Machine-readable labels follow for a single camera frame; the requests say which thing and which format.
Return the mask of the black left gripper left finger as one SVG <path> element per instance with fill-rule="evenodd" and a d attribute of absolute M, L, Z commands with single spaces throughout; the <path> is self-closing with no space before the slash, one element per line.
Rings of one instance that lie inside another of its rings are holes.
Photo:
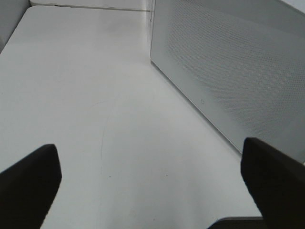
<path fill-rule="evenodd" d="M 62 179 L 57 148 L 46 144 L 0 174 L 0 227 L 39 229 Z"/>

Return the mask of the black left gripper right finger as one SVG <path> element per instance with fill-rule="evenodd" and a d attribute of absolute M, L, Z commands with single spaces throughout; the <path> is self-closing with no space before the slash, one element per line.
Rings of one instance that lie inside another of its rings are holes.
<path fill-rule="evenodd" d="M 305 227 L 305 167 L 281 151 L 248 137 L 241 175 L 270 229 Z"/>

